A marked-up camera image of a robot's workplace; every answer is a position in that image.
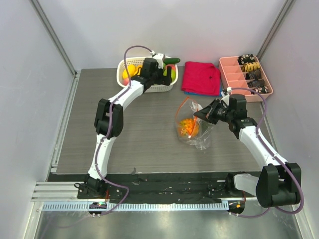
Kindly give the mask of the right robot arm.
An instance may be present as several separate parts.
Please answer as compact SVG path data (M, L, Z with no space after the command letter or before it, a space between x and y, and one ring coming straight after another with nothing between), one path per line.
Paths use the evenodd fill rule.
M215 99L211 104L194 113L194 116L211 124L226 122L253 155L261 167L259 177L236 174L225 184L229 196L238 196L242 191L257 197L264 208L286 205L301 205L301 168L289 163L267 142L256 121L247 116L247 101L244 95L231 94Z

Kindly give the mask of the clear zip top bag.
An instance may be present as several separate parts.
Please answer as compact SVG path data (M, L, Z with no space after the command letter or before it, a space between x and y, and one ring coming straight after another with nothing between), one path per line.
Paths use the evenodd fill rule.
M194 115L201 109L203 107L196 100L186 97L175 114L175 128L183 143L206 150L211 146L213 126Z

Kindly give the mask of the green pear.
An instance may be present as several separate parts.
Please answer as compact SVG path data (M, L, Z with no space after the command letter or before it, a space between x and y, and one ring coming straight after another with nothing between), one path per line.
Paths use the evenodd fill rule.
M176 79L176 71L174 69L171 70L171 82L173 82Z

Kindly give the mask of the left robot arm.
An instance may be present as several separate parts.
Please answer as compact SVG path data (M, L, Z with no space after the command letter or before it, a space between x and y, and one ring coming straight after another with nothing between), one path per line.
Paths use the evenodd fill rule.
M97 144L91 167L79 186L79 192L100 199L106 194L107 165L112 146L124 127L124 110L152 85L171 84L171 67L164 75L164 54L154 54L144 59L139 75L131 77L129 83L115 96L98 102L94 127Z

